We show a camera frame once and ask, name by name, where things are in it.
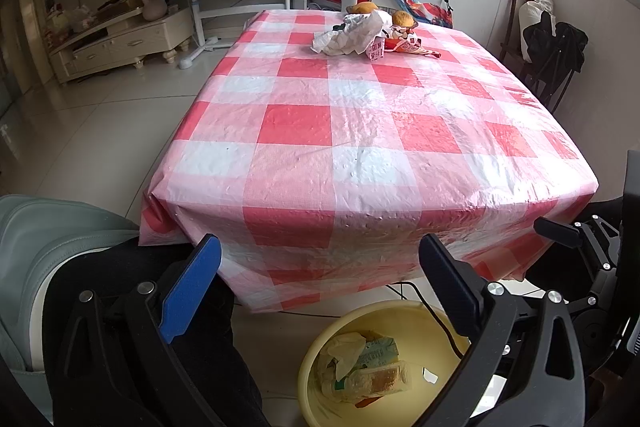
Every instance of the table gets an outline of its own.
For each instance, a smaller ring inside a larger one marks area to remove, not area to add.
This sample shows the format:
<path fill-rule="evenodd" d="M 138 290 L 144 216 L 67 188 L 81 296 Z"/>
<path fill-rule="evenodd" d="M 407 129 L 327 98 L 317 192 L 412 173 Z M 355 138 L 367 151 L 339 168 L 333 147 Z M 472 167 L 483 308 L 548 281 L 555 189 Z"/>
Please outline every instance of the table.
<path fill-rule="evenodd" d="M 141 244 L 207 232 L 220 274 L 254 311 L 420 277 L 435 232 L 487 279 L 521 277 L 598 186 L 577 147 L 464 33 L 420 24 L 440 59 L 328 57 L 333 12 L 269 10 L 185 115 L 143 202 Z"/>

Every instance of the tile floor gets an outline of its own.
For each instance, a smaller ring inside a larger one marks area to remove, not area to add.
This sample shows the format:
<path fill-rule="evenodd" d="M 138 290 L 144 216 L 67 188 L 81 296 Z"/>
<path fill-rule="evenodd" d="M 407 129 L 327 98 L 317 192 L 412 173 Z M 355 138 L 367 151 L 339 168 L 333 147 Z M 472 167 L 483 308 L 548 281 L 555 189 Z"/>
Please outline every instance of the tile floor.
<path fill-rule="evenodd" d="M 140 222 L 142 191 L 180 119 L 224 54 L 205 53 L 185 71 L 177 68 L 177 61 L 168 65 L 151 57 L 142 70 L 127 66 L 81 82 L 60 86 L 51 81 L 31 90 L 0 118 L 0 190 L 84 201 Z M 416 282 L 437 305 L 426 279 Z M 512 293 L 539 293 L 527 282 L 505 284 Z M 411 289 L 404 293 L 417 299 Z M 312 304 L 295 314 L 254 315 L 237 306 L 236 344 L 274 427 L 305 426 L 295 400 L 298 368 L 333 317 L 396 298 L 382 287 Z M 499 382 L 492 384 L 479 410 L 490 408 L 500 389 Z"/>

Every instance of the red and white tablecloth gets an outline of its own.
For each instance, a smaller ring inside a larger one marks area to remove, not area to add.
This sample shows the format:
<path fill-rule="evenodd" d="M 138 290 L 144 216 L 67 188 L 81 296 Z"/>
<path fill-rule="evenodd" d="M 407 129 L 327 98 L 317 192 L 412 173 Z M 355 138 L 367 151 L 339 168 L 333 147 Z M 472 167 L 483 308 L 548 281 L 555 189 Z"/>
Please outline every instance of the red and white tablecloth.
<path fill-rule="evenodd" d="M 596 178 L 535 97 L 464 33 L 421 24 L 440 59 L 328 57 L 338 13 L 261 13 L 185 115 L 145 195 L 142 245 L 223 245 L 220 274 L 254 311 L 422 275 L 436 232 L 488 279 L 521 277 Z"/>

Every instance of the metal bolt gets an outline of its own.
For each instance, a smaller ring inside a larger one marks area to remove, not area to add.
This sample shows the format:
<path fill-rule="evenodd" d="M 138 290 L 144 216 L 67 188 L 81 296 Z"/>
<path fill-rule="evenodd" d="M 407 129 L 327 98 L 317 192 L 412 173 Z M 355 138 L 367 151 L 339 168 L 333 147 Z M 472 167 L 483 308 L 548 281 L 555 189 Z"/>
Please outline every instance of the metal bolt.
<path fill-rule="evenodd" d="M 556 290 L 551 290 L 546 294 L 546 296 L 549 297 L 551 302 L 555 302 L 556 304 L 562 302 L 562 295 L 560 295 L 560 292 L 557 292 Z"/>
<path fill-rule="evenodd" d="M 490 282 L 486 288 L 489 290 L 491 295 L 502 295 L 504 293 L 504 286 L 499 282 Z"/>
<path fill-rule="evenodd" d="M 80 292 L 80 295 L 78 296 L 78 299 L 80 299 L 80 302 L 89 302 L 93 298 L 94 298 L 94 293 L 91 290 L 84 290 Z"/>
<path fill-rule="evenodd" d="M 151 281 L 141 282 L 138 285 L 138 293 L 140 295 L 149 295 L 156 286 Z"/>

